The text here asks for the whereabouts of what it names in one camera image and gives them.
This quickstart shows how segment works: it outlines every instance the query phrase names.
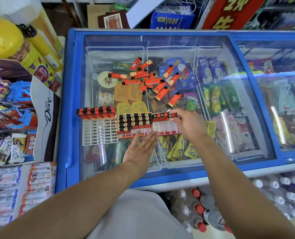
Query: red banner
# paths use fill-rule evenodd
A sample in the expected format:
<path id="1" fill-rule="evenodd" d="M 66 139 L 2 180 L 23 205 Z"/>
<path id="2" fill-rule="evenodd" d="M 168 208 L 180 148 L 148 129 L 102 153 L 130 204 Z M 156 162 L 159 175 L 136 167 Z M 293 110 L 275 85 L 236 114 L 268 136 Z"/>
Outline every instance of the red banner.
<path id="1" fill-rule="evenodd" d="M 240 30 L 265 0 L 216 0 L 202 29 Z"/>

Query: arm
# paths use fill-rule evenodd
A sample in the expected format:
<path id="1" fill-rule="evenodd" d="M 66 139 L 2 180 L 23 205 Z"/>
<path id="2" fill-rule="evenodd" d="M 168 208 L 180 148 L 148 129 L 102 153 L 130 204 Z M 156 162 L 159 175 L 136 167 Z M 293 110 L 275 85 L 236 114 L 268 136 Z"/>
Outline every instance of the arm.
<path id="1" fill-rule="evenodd" d="M 216 206 L 236 238 L 295 238 L 295 227 L 229 159 L 196 112 L 174 109 L 179 130 L 205 166 Z"/>
<path id="2" fill-rule="evenodd" d="M 85 238 L 129 186 L 143 176 L 158 136 L 140 131 L 117 168 L 55 194 L 0 229 L 0 238 Z"/>

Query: hand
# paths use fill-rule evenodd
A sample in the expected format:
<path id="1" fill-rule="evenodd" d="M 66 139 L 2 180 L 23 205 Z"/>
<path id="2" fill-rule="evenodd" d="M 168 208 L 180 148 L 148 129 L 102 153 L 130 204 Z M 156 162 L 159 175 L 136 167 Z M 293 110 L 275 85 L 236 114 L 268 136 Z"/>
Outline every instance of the hand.
<path id="1" fill-rule="evenodd" d="M 141 131 L 139 130 L 136 133 L 132 144 L 126 150 L 123 158 L 123 164 L 128 164 L 132 167 L 131 169 L 133 171 L 138 172 L 137 179 L 145 175 L 150 164 L 153 149 L 159 140 L 158 132 L 152 131 L 138 145 L 140 134 Z"/>
<path id="2" fill-rule="evenodd" d="M 204 118 L 195 111 L 187 111 L 176 108 L 170 111 L 170 114 L 177 113 L 181 116 L 171 118 L 176 123 L 179 131 L 191 142 L 195 143 L 203 136 L 207 136 Z"/>

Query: red bottle cap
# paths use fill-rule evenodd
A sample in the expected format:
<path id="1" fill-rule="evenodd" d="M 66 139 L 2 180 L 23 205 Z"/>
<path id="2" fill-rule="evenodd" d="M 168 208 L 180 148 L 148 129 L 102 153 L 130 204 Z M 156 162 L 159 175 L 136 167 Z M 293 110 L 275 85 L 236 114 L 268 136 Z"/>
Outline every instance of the red bottle cap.
<path id="1" fill-rule="evenodd" d="M 200 222 L 197 224 L 197 228 L 199 229 L 200 232 L 206 232 L 206 225 L 203 222 Z"/>
<path id="2" fill-rule="evenodd" d="M 202 214 L 204 212 L 204 208 L 200 204 L 195 205 L 195 210 L 198 214 Z"/>
<path id="3" fill-rule="evenodd" d="M 226 229 L 226 231 L 227 231 L 227 232 L 229 232 L 229 233 L 231 233 L 231 234 L 232 234 L 232 231 L 231 231 L 231 229 L 229 229 L 229 227 L 228 227 L 227 225 L 225 225 L 225 229 Z"/>
<path id="4" fill-rule="evenodd" d="M 192 189 L 192 195 L 195 197 L 195 198 L 198 198 L 201 196 L 201 193 L 199 192 L 198 189 Z"/>

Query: left hand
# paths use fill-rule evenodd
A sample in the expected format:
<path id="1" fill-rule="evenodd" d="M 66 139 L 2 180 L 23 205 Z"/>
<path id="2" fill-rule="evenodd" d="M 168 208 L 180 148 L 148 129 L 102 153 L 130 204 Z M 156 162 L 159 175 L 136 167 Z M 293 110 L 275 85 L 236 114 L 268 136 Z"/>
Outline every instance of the left hand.
<path id="1" fill-rule="evenodd" d="M 158 132 L 150 132 L 138 145 L 141 131 L 138 131 L 133 139 L 132 144 L 124 154 L 123 164 L 129 165 L 133 171 L 137 172 L 139 179 L 145 175 L 150 164 L 153 149 L 159 140 Z"/>

